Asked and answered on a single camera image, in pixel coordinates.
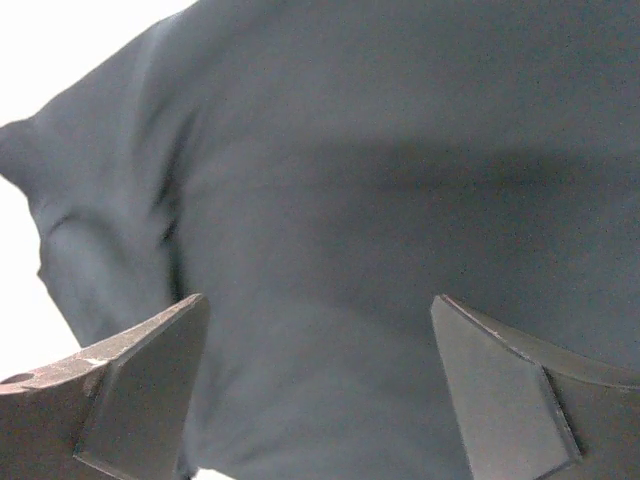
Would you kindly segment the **black t-shirt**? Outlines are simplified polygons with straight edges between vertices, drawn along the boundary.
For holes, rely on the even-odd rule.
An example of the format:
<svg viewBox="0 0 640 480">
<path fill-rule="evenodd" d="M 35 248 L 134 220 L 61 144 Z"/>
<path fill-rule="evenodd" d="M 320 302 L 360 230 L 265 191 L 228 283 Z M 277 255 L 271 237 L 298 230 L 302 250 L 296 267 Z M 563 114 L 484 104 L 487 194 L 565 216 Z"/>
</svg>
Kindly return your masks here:
<svg viewBox="0 0 640 480">
<path fill-rule="evenodd" d="M 635 1 L 200 1 L 1 172 L 81 344 L 208 297 L 180 479 L 467 478 L 439 294 L 639 365 Z"/>
</svg>

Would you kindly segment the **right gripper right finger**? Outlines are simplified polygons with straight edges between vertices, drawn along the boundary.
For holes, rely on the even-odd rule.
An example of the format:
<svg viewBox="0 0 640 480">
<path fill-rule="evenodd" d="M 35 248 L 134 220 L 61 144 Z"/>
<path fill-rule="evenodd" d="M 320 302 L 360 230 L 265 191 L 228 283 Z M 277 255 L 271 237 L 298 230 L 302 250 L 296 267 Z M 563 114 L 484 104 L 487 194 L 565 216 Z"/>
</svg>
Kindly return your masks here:
<svg viewBox="0 0 640 480">
<path fill-rule="evenodd" d="M 440 295 L 433 329 L 475 479 L 636 479 L 639 375 Z"/>
</svg>

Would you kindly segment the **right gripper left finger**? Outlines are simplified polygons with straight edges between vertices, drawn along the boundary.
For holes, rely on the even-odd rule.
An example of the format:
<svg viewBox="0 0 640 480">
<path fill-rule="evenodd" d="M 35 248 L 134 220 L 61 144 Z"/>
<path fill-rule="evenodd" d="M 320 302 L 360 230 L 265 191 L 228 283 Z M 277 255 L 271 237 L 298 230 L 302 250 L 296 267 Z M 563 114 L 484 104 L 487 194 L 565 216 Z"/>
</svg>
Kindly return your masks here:
<svg viewBox="0 0 640 480">
<path fill-rule="evenodd" d="M 4 479 L 171 479 L 209 303 L 160 314 L 1 383 Z"/>
</svg>

